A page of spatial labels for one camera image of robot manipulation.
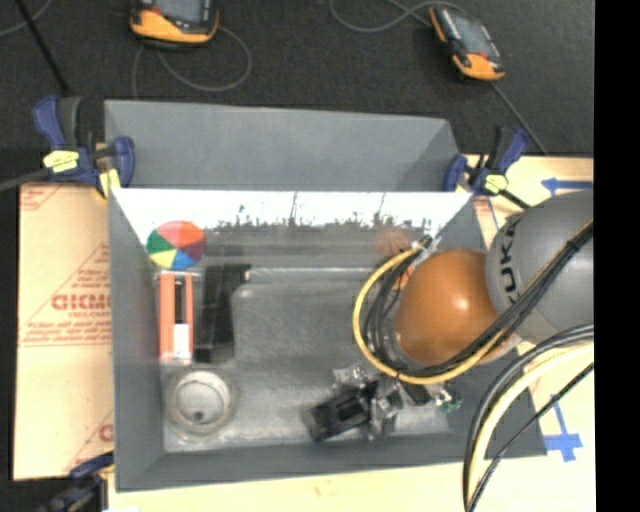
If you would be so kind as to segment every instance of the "black floor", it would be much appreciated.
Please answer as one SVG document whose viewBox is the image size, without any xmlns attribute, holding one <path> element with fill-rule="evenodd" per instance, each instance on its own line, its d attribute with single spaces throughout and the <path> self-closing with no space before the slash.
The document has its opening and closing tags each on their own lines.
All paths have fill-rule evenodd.
<svg viewBox="0 0 640 512">
<path fill-rule="evenodd" d="M 222 25 L 204 49 L 173 52 L 166 61 L 204 86 L 175 79 L 154 50 L 128 30 L 128 0 L 24 0 L 62 75 L 84 98 L 81 137 L 103 136 L 102 101 L 131 98 L 278 106 L 446 118 L 461 152 L 489 151 L 494 129 L 524 121 L 530 154 L 593 156 L 595 0 L 456 0 L 485 22 L 502 51 L 507 75 L 497 89 L 461 81 L 433 32 L 407 18 L 366 34 L 332 16 L 328 0 L 221 2 Z M 404 0 L 408 6 L 417 0 Z M 387 0 L 336 0 L 335 10 L 359 26 L 401 13 Z M 60 88 L 15 0 L 0 3 L 0 178 L 38 166 L 44 141 L 31 108 Z M 137 75 L 136 85 L 133 76 Z M 26 159 L 16 157 L 24 149 Z M 0 511 L 32 510 L 61 482 L 10 483 L 11 402 L 15 378 L 17 219 L 15 191 L 0 192 Z"/>
</svg>

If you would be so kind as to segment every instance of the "yellow cable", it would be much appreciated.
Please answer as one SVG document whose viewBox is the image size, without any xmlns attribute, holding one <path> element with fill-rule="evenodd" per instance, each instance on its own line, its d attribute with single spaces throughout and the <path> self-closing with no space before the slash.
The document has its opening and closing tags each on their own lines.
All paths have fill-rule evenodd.
<svg viewBox="0 0 640 512">
<path fill-rule="evenodd" d="M 482 428 L 480 429 L 476 438 L 477 441 L 475 443 L 475 448 L 473 450 L 469 463 L 469 490 L 467 494 L 467 500 L 471 500 L 471 497 L 473 496 L 473 493 L 475 492 L 475 489 L 478 486 L 480 479 L 482 478 L 480 465 L 487 452 L 487 448 L 489 446 L 493 431 L 498 422 L 502 419 L 505 411 L 514 402 L 514 400 L 518 398 L 518 396 L 520 396 L 520 394 L 532 382 L 540 378 L 541 375 L 545 374 L 552 368 L 589 353 L 593 355 L 593 352 L 594 344 L 588 342 L 552 355 L 527 371 L 527 373 L 520 377 L 520 379 L 518 379 L 502 394 L 494 407 L 491 408 L 491 412 L 487 416 L 487 419 L 482 425 Z"/>
<path fill-rule="evenodd" d="M 360 330 L 360 312 L 362 310 L 362 305 L 364 304 L 364 300 L 366 296 L 369 294 L 369 290 L 373 287 L 373 285 L 378 281 L 378 279 L 380 279 L 380 277 L 385 272 L 395 267 L 396 265 L 399 265 L 402 261 L 404 261 L 405 259 L 407 259 L 408 257 L 412 256 L 413 254 L 415 254 L 420 250 L 421 248 L 415 247 L 413 249 L 410 249 L 408 251 L 405 251 L 401 254 L 394 256 L 389 261 L 387 261 L 384 265 L 380 266 L 375 272 L 373 272 L 371 276 L 369 276 L 369 279 L 367 279 L 364 286 L 360 290 L 358 297 L 356 298 L 356 302 L 353 308 L 352 327 L 353 327 L 353 334 L 355 336 L 355 340 L 356 340 L 356 344 L 358 345 L 358 348 L 364 354 L 367 360 L 373 366 L 375 366 L 378 370 L 380 370 L 382 373 L 389 375 L 391 377 L 397 378 L 403 382 L 407 382 L 409 384 L 436 384 L 438 382 L 443 382 L 445 380 L 452 379 L 453 377 L 456 377 L 457 375 L 460 375 L 461 373 L 471 368 L 480 359 L 482 359 L 482 357 L 484 357 L 484 355 L 487 352 L 489 352 L 489 350 L 491 350 L 494 347 L 495 342 L 500 338 L 500 336 L 504 331 L 500 331 L 500 333 L 498 333 L 498 335 L 495 336 L 492 342 L 487 343 L 485 346 L 479 349 L 475 354 L 473 354 L 469 358 L 462 361 L 454 369 L 440 373 L 438 375 L 431 376 L 431 377 L 414 377 L 411 375 L 406 375 L 384 364 L 382 361 L 380 361 L 369 350 L 369 347 L 367 347 L 367 344 Z"/>
</svg>

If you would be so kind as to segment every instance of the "orange device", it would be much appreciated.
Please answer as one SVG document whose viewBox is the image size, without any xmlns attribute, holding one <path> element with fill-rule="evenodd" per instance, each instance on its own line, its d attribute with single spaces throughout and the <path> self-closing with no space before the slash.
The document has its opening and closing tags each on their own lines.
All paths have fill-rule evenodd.
<svg viewBox="0 0 640 512">
<path fill-rule="evenodd" d="M 438 39 L 447 45 L 451 60 L 463 77 L 498 80 L 504 76 L 500 52 L 480 21 L 439 5 L 429 9 L 429 17 Z"/>
<path fill-rule="evenodd" d="M 161 272 L 159 288 L 160 361 L 190 362 L 193 355 L 193 275 Z"/>
<path fill-rule="evenodd" d="M 132 0 L 129 26 L 149 42 L 167 46 L 197 46 L 218 30 L 216 0 Z"/>
</svg>

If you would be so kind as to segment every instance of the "cable bundle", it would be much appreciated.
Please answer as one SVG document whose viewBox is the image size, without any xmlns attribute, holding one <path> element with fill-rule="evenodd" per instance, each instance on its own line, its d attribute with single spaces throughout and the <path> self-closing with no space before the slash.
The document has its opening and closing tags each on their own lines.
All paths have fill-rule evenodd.
<svg viewBox="0 0 640 512">
<path fill-rule="evenodd" d="M 593 357 L 595 350 L 593 340 L 593 324 L 566 330 L 526 352 L 508 366 L 493 382 L 478 407 L 467 438 L 462 477 L 465 512 L 473 512 L 475 510 L 489 479 L 498 463 L 504 458 L 507 450 L 542 415 L 549 411 L 553 404 L 593 371 L 594 362 L 587 365 L 540 408 L 516 435 L 498 451 L 488 468 L 481 473 L 480 464 L 486 454 L 492 433 L 508 407 L 532 382 L 551 371 L 554 367 L 578 357 L 586 355 Z M 532 366 L 525 370 L 525 367 L 529 364 L 532 364 Z"/>
<path fill-rule="evenodd" d="M 428 249 L 433 238 L 427 236 L 415 247 L 390 258 L 375 270 L 360 290 L 353 309 L 352 328 L 356 344 L 366 359 L 382 373 L 408 384 L 435 384 L 452 379 L 471 368 L 490 350 L 503 344 L 524 321 L 529 312 L 547 291 L 555 277 L 562 271 L 571 257 L 593 236 L 593 220 L 583 226 L 566 242 L 563 248 L 529 283 L 520 298 L 487 328 L 475 341 L 450 360 L 422 370 L 408 372 L 387 364 L 384 348 L 381 346 L 382 322 L 390 307 L 385 307 L 393 284 L 407 271 L 408 267 Z M 376 298 L 361 327 L 361 313 L 366 297 L 373 286 L 382 280 Z"/>
</svg>

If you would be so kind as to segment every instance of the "color wheel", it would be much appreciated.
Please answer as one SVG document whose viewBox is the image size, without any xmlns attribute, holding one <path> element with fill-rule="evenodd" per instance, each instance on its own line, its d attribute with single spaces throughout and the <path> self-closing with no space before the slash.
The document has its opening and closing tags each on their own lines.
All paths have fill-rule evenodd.
<svg viewBox="0 0 640 512">
<path fill-rule="evenodd" d="M 204 231 L 187 221 L 162 224 L 147 238 L 147 253 L 151 260 L 170 270 L 190 267 L 202 257 L 204 249 Z"/>
</svg>

